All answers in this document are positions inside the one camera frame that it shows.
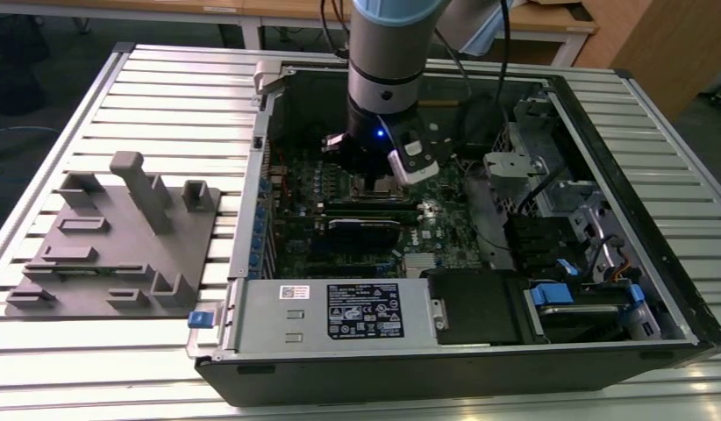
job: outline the warning label sticker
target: warning label sticker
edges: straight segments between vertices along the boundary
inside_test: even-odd
[[[332,339],[402,338],[398,284],[328,285],[328,334]]]

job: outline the blue latch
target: blue latch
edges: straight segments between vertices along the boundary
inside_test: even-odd
[[[641,286],[636,283],[631,285],[629,287],[629,294],[631,294],[631,300],[635,304],[644,303],[645,296],[644,291],[641,290]]]
[[[529,290],[536,306],[547,304],[572,304],[575,298],[565,283],[541,283]]]
[[[193,311],[189,313],[190,329],[213,329],[216,325],[214,311]]]

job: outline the black cable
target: black cable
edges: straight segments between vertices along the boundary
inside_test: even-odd
[[[564,173],[564,170],[567,169],[565,162],[556,167],[556,169],[547,175],[547,178],[544,178],[544,181],[537,184],[537,187],[531,191],[525,198],[523,199],[523,202],[520,202],[520,205],[517,207],[517,214],[520,215],[523,211],[525,210],[527,205],[529,204],[531,200],[533,200],[537,195],[540,195],[540,192],[544,191],[548,187],[548,185],[556,180],[556,178]]]
[[[483,235],[483,232],[480,232],[480,229],[476,225],[472,226],[473,227],[473,231],[479,234],[479,237],[483,238],[483,240],[489,243],[492,246],[495,246],[496,248],[500,248],[501,250],[505,250],[508,252],[512,253],[512,249],[509,247],[505,247],[505,246],[500,246],[497,243],[495,243],[493,241],[489,240],[489,238]]]
[[[451,46],[451,43],[444,38],[444,35],[441,35],[441,32],[438,29],[434,29],[433,32],[436,33],[436,36],[438,37],[441,43],[444,44],[444,48],[447,49],[447,53],[452,57],[452,61],[455,61],[455,64],[457,65],[457,68],[460,69],[460,73],[463,73],[463,79],[465,79],[465,84],[468,86],[468,99],[473,98],[473,85],[471,83],[471,76],[468,75],[468,71],[465,70],[465,66],[463,66],[463,62],[460,61],[460,57],[457,57],[457,53],[455,52],[455,49]]]
[[[346,25],[346,14],[345,14],[344,8],[345,8],[344,0],[340,0],[340,9],[337,8],[337,0],[333,0],[333,9],[336,10],[337,21],[342,25],[342,29],[346,32],[348,38],[350,39],[350,30],[348,29],[348,25]]]
[[[509,4],[508,0],[500,0],[501,2],[501,17],[504,19],[504,58],[501,60],[501,70],[499,72],[497,92],[495,96],[491,96],[488,92],[483,92],[473,96],[459,109],[457,116],[455,118],[455,133],[453,137],[459,143],[467,143],[471,138],[471,134],[465,132],[465,124],[468,122],[468,115],[475,103],[481,99],[492,99],[495,106],[499,106],[501,99],[501,91],[504,90],[504,81],[507,79],[507,71],[509,66],[509,54],[512,44],[512,23],[509,22]]]
[[[512,23],[509,22],[508,0],[501,0],[501,16],[504,18],[504,59],[501,60],[501,71],[499,72],[497,94],[493,96],[493,103],[499,106],[501,91],[504,90],[504,80],[509,66],[509,45],[512,43]]]
[[[328,15],[325,13],[325,7],[326,6],[328,6],[328,0],[320,0],[320,2],[318,2],[318,12],[320,12],[320,16],[322,18],[322,32],[325,33],[325,40],[328,41],[330,51],[333,52],[334,55],[340,55],[340,50],[337,49],[336,41],[333,40],[333,36],[329,33]]]
[[[600,240],[600,244],[597,245],[597,249],[595,250],[595,253],[593,253],[593,258],[591,259],[591,262],[588,263],[587,268],[584,269],[583,273],[579,276],[580,279],[585,279],[593,274],[595,265],[597,264],[597,260],[600,259],[600,254],[603,253],[603,247],[605,246],[608,241],[611,241],[616,237],[617,237],[616,234],[608,234]]]

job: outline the aluminum extrusion table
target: aluminum extrusion table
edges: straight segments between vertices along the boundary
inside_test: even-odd
[[[721,421],[721,355],[640,375],[599,392],[341,406],[230,407],[187,359],[185,320],[14,322],[6,297],[22,279],[63,199],[65,173],[107,171],[118,150],[146,155],[166,185],[205,178],[224,200],[200,303],[225,297],[264,58],[329,62],[325,54],[122,46],[111,55],[0,231],[0,419],[468,419],[595,421],[645,417]],[[455,68],[432,61],[432,68]],[[468,63],[496,71],[499,65]],[[609,70],[513,66],[565,77],[651,215],[721,322],[721,187],[633,80]],[[102,182],[121,183],[101,174]],[[214,346],[217,332],[197,338]]]

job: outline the cable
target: cable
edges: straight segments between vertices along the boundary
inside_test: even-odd
[[[436,36],[438,37],[441,43],[444,44],[444,48],[447,48],[447,53],[451,55],[452,61],[455,61],[455,64],[457,65],[457,68],[460,69],[460,73],[463,73],[463,79],[465,79],[465,84],[468,86],[468,99],[471,99],[473,98],[473,85],[471,83],[471,76],[468,75],[468,72],[465,71],[465,67],[463,66],[460,57],[457,57],[457,53],[455,53],[455,50],[452,49],[451,43],[444,38],[444,35],[441,35],[440,30],[434,29],[433,32],[436,33]]]
[[[476,225],[473,225],[472,228],[473,228],[473,231],[479,234],[479,237],[481,237],[483,240],[484,240],[487,243],[489,243],[489,244],[491,244],[492,246],[495,246],[496,248],[499,248],[499,249],[501,249],[501,250],[505,250],[505,251],[508,251],[508,252],[512,253],[512,249],[511,249],[509,247],[500,246],[497,243],[495,243],[493,241],[491,241],[489,238],[488,238],[485,235],[483,235],[483,232],[480,232],[480,229],[479,229],[479,227],[477,227]]]
[[[611,274],[611,281],[617,282],[619,276],[632,267],[632,259],[629,259],[628,254],[623,251],[620,247],[616,247],[616,253],[623,257],[623,264],[619,266],[613,273]]]
[[[321,0],[318,2],[318,12],[320,16],[322,17],[322,32],[325,33],[325,40],[329,44],[329,49],[333,51],[334,54],[337,54],[337,46],[336,41],[333,40],[333,36],[329,34],[329,28],[328,28],[328,15],[325,14],[325,7],[328,6],[328,0]]]
[[[611,241],[616,237],[617,237],[616,234],[608,234],[600,240],[600,244],[597,245],[597,249],[595,250],[591,262],[588,263],[587,268],[584,269],[583,273],[579,276],[581,279],[588,278],[593,274],[595,265],[597,264],[597,260],[600,259],[600,255],[603,253],[603,248],[605,247],[605,244],[608,243],[608,241]]]
[[[62,134],[62,132],[59,132],[57,129],[53,129],[51,127],[41,127],[41,126],[34,126],[34,125],[17,125],[15,127],[6,127],[5,129],[0,129],[0,133],[18,131],[18,130],[38,130],[43,132],[53,132],[57,134]]]
[[[501,91],[504,90],[504,80],[509,66],[509,45],[512,44],[512,23],[509,22],[508,0],[501,0],[501,16],[504,18],[504,59],[501,60],[501,71],[499,73],[497,94],[493,96],[493,104],[499,106]]]
[[[348,29],[346,25],[346,15],[344,11],[345,5],[344,0],[340,0],[340,9],[337,8],[337,0],[333,0],[333,9],[336,10],[336,18],[340,21],[340,24],[342,25],[342,29],[346,32],[346,36],[350,38],[350,30]]]
[[[537,184],[537,187],[527,194],[527,197],[523,199],[523,202],[520,202],[520,205],[517,207],[517,214],[523,213],[523,210],[527,207],[527,204],[533,200],[537,195],[540,195],[540,192],[544,191],[548,187],[548,185],[556,180],[556,178],[564,173],[564,170],[567,169],[565,162],[556,167],[556,169],[548,174],[547,178],[544,178],[544,181]]]
[[[333,54],[338,58],[348,60],[348,57],[349,57],[348,50],[337,48],[336,41],[333,40],[333,36],[329,33],[328,14],[325,13],[325,7],[328,7],[328,0],[321,0],[318,4],[318,11],[320,11],[320,16],[322,17],[322,32],[325,33],[325,40],[328,41],[329,49],[332,50]]]
[[[471,133],[465,132],[465,123],[468,122],[468,115],[471,114],[471,108],[473,104],[481,99],[492,99],[493,105],[499,106],[501,100],[501,91],[504,90],[504,81],[507,79],[507,71],[509,65],[511,44],[512,44],[512,23],[509,22],[509,4],[508,0],[500,0],[501,2],[501,17],[504,18],[504,58],[501,60],[501,70],[499,72],[497,92],[495,96],[491,96],[488,92],[481,92],[467,101],[461,109],[459,110],[455,118],[455,133],[453,138],[460,143],[467,143],[471,138]]]

